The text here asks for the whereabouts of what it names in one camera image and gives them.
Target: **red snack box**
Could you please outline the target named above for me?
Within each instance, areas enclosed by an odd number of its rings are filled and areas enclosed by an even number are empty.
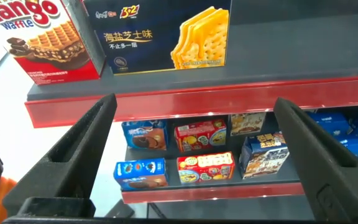
[[[226,125],[216,119],[176,127],[175,139],[181,152],[222,146],[226,143]]]
[[[0,1],[5,49],[35,84],[99,79],[105,56],[81,1]]]
[[[235,166],[231,152],[179,157],[177,165],[183,184],[231,179]]]

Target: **white floor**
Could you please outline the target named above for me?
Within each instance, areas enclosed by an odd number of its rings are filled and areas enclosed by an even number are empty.
[[[33,81],[16,61],[7,57],[0,66],[0,157],[3,176],[20,180],[24,174],[63,136],[69,126],[34,129],[24,106]],[[125,158],[126,141],[121,123],[113,123],[91,199],[96,217],[102,217],[121,199],[112,173],[115,163]],[[146,216],[144,203],[131,205],[138,218]]]

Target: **red shelf edge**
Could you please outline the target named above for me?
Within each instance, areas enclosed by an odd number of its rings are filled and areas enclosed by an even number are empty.
[[[302,184],[262,184],[228,187],[207,187],[176,190],[122,192],[124,203],[177,202],[187,200],[217,200],[252,197],[303,195]]]
[[[271,111],[277,97],[302,108],[358,105],[358,77],[248,83],[184,90],[117,94],[115,121]],[[102,96],[27,101],[35,128],[66,126]]]

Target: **cracker image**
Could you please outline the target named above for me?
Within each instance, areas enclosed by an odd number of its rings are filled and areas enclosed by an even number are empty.
[[[69,62],[85,51],[71,21],[30,39],[28,45],[35,57],[58,62]]]
[[[214,11],[216,11],[216,9],[213,6],[211,6],[181,24],[178,44],[171,52],[171,58],[173,60],[173,63],[175,64],[176,69],[180,69],[181,63],[178,61],[179,59],[177,53],[182,49],[183,45],[185,44],[186,37],[188,35],[189,26],[198,22],[200,19],[212,14]]]
[[[177,55],[176,69],[224,65],[229,11],[218,9],[188,26],[185,43]]]

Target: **wafer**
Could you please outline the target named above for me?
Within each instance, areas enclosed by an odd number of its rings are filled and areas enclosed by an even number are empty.
[[[177,53],[180,69],[224,65],[229,11],[218,9],[188,28]]]
[[[30,39],[28,45],[35,57],[58,62],[69,62],[85,51],[71,21]]]
[[[178,44],[171,52],[171,58],[173,60],[173,63],[175,64],[176,69],[180,69],[181,63],[179,61],[179,57],[177,56],[177,53],[182,49],[183,45],[185,44],[186,37],[188,35],[189,26],[195,24],[200,19],[212,14],[214,11],[216,11],[216,9],[213,6],[211,6],[181,24]]]

